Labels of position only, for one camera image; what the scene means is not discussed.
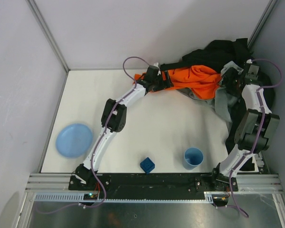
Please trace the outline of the black cloth pile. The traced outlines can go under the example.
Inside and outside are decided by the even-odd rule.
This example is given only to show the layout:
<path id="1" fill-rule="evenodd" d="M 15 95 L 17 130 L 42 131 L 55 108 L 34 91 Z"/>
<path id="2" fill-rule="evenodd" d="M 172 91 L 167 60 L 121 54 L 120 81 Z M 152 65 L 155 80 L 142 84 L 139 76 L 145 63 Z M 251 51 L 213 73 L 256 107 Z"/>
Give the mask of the black cloth pile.
<path id="1" fill-rule="evenodd" d="M 171 70 L 176 68 L 204 65 L 220 73 L 221 76 L 231 67 L 241 72 L 244 62 L 251 58 L 251 52 L 247 47 L 246 38 L 238 38 L 235 41 L 214 40 L 204 49 L 196 49 L 182 57 L 180 62 L 163 64 L 161 70 Z M 227 152 L 230 153 L 234 148 L 233 134 L 242 119 L 242 111 L 246 110 L 245 102 L 237 100 L 231 108 L 231 129 L 225 141 Z"/>

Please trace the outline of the orange cloth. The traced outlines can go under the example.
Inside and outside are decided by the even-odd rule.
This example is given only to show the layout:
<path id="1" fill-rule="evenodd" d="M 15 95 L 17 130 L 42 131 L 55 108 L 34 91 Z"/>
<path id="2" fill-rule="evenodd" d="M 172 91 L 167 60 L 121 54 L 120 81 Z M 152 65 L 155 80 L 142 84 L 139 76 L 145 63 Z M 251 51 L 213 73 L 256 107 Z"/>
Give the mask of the orange cloth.
<path id="1" fill-rule="evenodd" d="M 176 68 L 166 72 L 171 80 L 171 87 L 165 90 L 189 88 L 198 98 L 205 100 L 215 97 L 215 91 L 222 79 L 220 73 L 204 65 Z M 144 73 L 134 75 L 136 83 L 143 85 Z"/>

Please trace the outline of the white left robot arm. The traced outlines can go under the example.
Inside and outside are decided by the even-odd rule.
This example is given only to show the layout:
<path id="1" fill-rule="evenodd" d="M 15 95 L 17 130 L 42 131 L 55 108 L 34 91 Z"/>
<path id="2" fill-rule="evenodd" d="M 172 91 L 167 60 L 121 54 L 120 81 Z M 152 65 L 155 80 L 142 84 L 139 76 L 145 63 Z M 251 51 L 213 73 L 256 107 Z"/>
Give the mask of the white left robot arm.
<path id="1" fill-rule="evenodd" d="M 127 108 L 146 96 L 149 92 L 160 91 L 172 86 L 170 78 L 162 77 L 160 64 L 148 66 L 146 73 L 134 80 L 131 89 L 120 98 L 108 99 L 101 117 L 101 131 L 90 153 L 75 170 L 75 177 L 81 184 L 95 181 L 101 160 L 112 139 L 126 124 Z"/>

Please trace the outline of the grey cloth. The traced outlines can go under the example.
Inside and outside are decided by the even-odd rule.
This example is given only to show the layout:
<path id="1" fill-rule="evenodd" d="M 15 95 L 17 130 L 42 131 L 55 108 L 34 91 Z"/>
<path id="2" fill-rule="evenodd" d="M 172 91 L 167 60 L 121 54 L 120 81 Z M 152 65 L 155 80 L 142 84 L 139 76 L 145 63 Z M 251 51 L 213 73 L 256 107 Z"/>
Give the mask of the grey cloth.
<path id="1" fill-rule="evenodd" d="M 206 100 L 198 98 L 197 95 L 195 95 L 189 88 L 178 89 L 178 92 L 193 100 L 197 100 L 200 103 L 212 107 L 220 118 L 229 123 L 232 122 L 230 112 L 231 108 L 236 104 L 238 98 L 230 95 L 225 87 L 219 87 L 215 91 L 215 97 Z"/>

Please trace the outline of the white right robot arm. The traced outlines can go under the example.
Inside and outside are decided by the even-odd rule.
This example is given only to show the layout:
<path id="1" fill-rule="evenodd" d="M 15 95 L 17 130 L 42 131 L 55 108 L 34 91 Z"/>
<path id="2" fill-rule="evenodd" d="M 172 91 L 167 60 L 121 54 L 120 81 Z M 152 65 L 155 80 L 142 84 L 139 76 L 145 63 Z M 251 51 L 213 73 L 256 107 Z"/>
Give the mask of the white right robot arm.
<path id="1" fill-rule="evenodd" d="M 248 60 L 240 73 L 229 69 L 223 77 L 227 93 L 244 101 L 246 110 L 233 134 L 234 148 L 212 171 L 213 183 L 229 184 L 249 159 L 268 149 L 276 132 L 280 118 L 266 104 L 258 72 L 259 66 Z"/>

